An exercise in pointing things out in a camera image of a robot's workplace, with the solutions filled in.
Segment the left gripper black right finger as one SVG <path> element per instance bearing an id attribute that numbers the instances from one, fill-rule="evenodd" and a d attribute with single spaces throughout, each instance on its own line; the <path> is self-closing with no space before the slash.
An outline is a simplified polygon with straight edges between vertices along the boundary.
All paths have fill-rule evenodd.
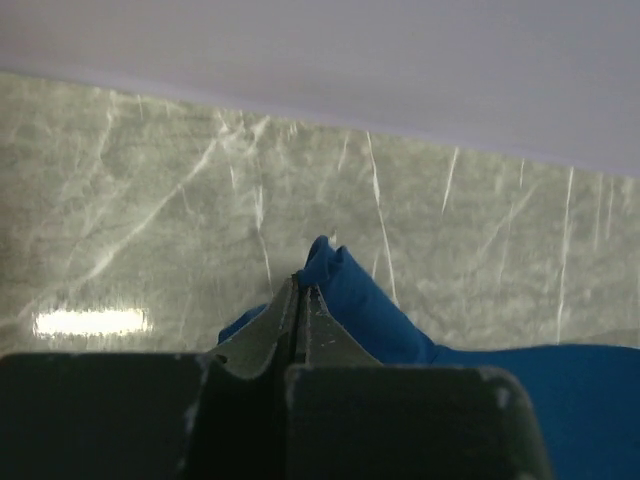
<path id="1" fill-rule="evenodd" d="M 285 375 L 289 479 L 549 479 L 528 394 L 490 367 L 383 365 L 302 295 Z"/>

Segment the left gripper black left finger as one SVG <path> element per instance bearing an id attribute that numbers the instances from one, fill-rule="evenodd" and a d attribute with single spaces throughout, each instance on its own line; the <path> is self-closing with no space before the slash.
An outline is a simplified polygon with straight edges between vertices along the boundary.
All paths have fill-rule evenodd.
<path id="1" fill-rule="evenodd" d="M 5 479 L 280 479 L 286 280 L 204 353 L 21 353 L 1 361 Z"/>

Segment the blue mickey mouse t-shirt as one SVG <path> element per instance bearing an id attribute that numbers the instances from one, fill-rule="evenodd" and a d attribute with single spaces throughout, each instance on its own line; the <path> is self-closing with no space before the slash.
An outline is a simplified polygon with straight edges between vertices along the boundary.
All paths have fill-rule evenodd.
<path id="1" fill-rule="evenodd" d="M 635 479 L 639 352 L 431 340 L 326 237 L 219 336 L 221 479 Z"/>

